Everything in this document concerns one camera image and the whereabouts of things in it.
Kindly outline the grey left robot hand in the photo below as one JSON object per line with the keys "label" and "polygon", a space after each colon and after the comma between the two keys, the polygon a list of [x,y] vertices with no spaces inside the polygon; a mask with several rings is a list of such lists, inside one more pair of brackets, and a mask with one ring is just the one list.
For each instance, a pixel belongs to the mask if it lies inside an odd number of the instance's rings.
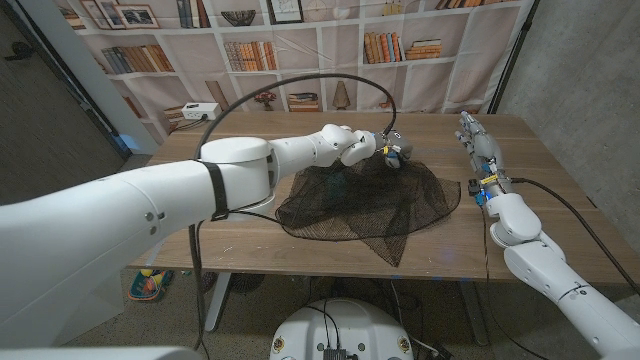
{"label": "grey left robot hand", "polygon": [[413,146],[398,131],[392,129],[388,134],[375,133],[376,150],[383,154],[386,165],[398,169],[411,158]]}

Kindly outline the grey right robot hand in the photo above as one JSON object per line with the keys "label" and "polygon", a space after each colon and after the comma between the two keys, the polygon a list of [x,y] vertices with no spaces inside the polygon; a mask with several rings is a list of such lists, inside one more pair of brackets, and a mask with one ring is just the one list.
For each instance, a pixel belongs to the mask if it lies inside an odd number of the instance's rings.
{"label": "grey right robot hand", "polygon": [[470,113],[461,112],[461,131],[456,131],[457,140],[466,149],[473,172],[480,185],[491,195],[498,196],[513,191],[511,181],[505,174],[504,159],[497,140]]}

